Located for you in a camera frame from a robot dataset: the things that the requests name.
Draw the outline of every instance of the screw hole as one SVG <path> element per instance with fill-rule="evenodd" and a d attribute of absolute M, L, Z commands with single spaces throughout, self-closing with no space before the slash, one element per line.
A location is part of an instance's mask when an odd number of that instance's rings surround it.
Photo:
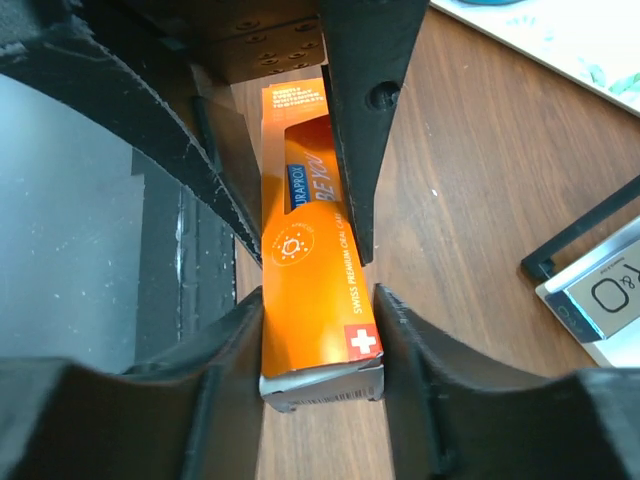
<path fill-rule="evenodd" d="M 400 85 L 396 82 L 382 82 L 371 89 L 367 95 L 367 103 L 374 110 L 389 110 L 398 103 Z"/>
<path fill-rule="evenodd" d="M 266 35 L 251 35 L 245 39 L 247 43 L 260 43 L 264 42 L 267 39 Z"/>
<path fill-rule="evenodd" d="M 296 32 L 308 32 L 309 30 L 313 30 L 316 28 L 315 23 L 303 23 L 302 25 L 298 25 L 296 27 Z"/>
<path fill-rule="evenodd" d="M 245 20 L 244 22 L 240 22 L 236 25 L 236 29 L 238 30 L 252 30 L 260 25 L 260 22 L 257 20 Z"/>

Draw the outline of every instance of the swiss flag logo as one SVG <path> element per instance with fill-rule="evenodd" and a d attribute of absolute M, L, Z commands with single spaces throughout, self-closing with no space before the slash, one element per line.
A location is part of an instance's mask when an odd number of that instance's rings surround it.
<path fill-rule="evenodd" d="M 344 336 L 351 362 L 374 358 L 382 351 L 375 323 L 345 325 Z"/>

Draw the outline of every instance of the black metal bracket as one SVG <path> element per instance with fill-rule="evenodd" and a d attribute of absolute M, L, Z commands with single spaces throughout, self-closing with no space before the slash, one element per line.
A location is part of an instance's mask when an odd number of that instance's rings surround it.
<path fill-rule="evenodd" d="M 549 239 L 521 262 L 522 269 L 532 279 L 544 282 L 554 275 L 555 264 L 551 257 L 577 240 L 606 218 L 640 196 L 640 175 L 611 194 L 575 222 Z"/>

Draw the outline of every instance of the wooden table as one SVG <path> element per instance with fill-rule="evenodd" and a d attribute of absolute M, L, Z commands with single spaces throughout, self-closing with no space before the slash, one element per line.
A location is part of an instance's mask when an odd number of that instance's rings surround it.
<path fill-rule="evenodd" d="M 260 89 L 235 88 L 260 151 Z M 637 118 L 430 10 L 400 99 L 376 195 L 383 282 L 454 337 L 547 376 L 592 365 L 535 297 L 522 257 L 640 173 Z M 638 215 L 638 204 L 560 255 L 570 261 Z M 260 284 L 238 253 L 238 289 Z M 261 480 L 393 478 L 382 403 L 265 411 Z"/>

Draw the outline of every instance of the cardboard box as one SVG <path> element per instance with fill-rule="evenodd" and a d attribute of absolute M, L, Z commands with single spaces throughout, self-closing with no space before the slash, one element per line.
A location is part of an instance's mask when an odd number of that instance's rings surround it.
<path fill-rule="evenodd" d="M 263 90 L 260 393 L 276 410 L 382 396 L 382 347 L 322 79 Z"/>

